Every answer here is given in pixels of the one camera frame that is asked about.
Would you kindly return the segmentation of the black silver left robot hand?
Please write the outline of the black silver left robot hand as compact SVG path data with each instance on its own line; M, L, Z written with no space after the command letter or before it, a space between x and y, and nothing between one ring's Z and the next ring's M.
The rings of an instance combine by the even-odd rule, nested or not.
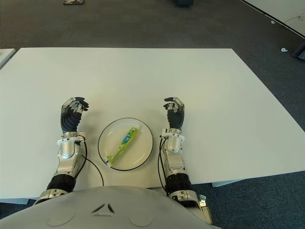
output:
M83 97L69 98L61 106L61 130L62 133L76 132L80 123L82 113L88 111L89 104Z

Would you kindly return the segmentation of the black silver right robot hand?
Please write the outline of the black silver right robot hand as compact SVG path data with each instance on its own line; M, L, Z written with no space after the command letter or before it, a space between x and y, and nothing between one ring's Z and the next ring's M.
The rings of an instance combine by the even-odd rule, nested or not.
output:
M178 97L168 97L164 101L166 104L163 107L167 111L167 120L170 128L181 131L184 122L184 103Z

